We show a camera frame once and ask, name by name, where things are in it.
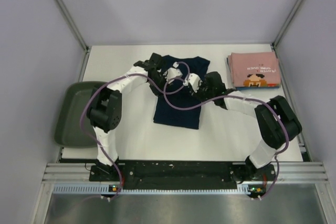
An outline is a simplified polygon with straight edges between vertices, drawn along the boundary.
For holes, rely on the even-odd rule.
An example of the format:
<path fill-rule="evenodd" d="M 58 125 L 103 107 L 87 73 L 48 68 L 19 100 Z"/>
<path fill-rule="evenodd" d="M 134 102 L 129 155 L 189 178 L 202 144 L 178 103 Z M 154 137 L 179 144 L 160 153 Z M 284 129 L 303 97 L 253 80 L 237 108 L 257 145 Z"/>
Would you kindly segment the navy blue t-shirt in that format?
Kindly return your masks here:
<path fill-rule="evenodd" d="M 189 67 L 190 73 L 195 73 L 199 75 L 199 77 L 203 78 L 210 65 L 209 60 L 199 56 L 194 58 L 179 59 L 167 55 L 163 57 L 162 71 L 167 71 L 169 68 L 173 67 L 175 62 L 185 62 L 185 64 L 179 65 L 178 67 L 182 73 L 182 79 L 186 78 L 188 71 L 187 67 Z M 188 87 L 184 87 L 175 94 L 168 95 L 167 98 L 171 104 L 179 108 L 189 108 L 200 103 L 198 99 L 192 97 Z M 200 107 L 187 111 L 176 110 L 169 106 L 165 98 L 161 95 L 157 99 L 153 122 L 156 124 L 198 130 L 200 113 Z"/>

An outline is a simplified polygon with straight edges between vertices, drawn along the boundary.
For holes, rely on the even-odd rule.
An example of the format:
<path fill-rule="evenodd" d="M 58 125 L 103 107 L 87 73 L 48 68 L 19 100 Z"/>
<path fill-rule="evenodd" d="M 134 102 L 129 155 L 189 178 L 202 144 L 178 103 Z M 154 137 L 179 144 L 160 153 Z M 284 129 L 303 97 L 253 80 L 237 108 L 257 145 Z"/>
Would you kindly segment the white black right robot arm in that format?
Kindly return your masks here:
<path fill-rule="evenodd" d="M 236 111 L 255 118 L 261 133 L 256 149 L 245 159 L 245 177 L 252 180 L 264 174 L 264 167 L 284 152 L 302 132 L 302 125 L 283 96 L 276 96 L 267 102 L 237 89 L 227 88 L 218 72 L 210 72 L 201 79 L 191 73 L 187 77 L 192 96 L 201 102 L 211 100 L 216 106 Z"/>

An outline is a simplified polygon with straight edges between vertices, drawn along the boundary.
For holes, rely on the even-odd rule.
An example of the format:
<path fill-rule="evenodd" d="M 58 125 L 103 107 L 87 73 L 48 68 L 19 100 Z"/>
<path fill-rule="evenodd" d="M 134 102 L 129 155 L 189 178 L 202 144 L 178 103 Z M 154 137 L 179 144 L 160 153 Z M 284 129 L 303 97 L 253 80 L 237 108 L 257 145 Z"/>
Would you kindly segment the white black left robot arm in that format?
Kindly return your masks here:
<path fill-rule="evenodd" d="M 84 112 L 95 133 L 98 156 L 91 181 L 122 178 L 116 164 L 116 128 L 122 118 L 122 98 L 137 87 L 148 83 L 155 96 L 160 96 L 166 83 L 162 73 L 163 57 L 153 53 L 148 60 L 137 61 L 124 75 L 101 87 L 95 87 Z"/>

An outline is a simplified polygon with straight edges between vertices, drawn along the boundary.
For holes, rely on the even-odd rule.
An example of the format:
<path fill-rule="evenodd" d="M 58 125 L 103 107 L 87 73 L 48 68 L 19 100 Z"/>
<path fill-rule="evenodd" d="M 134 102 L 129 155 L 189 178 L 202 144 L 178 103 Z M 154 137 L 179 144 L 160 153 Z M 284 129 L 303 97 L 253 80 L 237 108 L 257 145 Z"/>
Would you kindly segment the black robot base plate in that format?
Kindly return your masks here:
<path fill-rule="evenodd" d="M 118 160 L 116 167 L 96 162 L 91 182 L 122 182 L 123 189 L 235 189 L 243 182 L 264 184 L 275 179 L 268 164 L 255 169 L 244 162 Z"/>

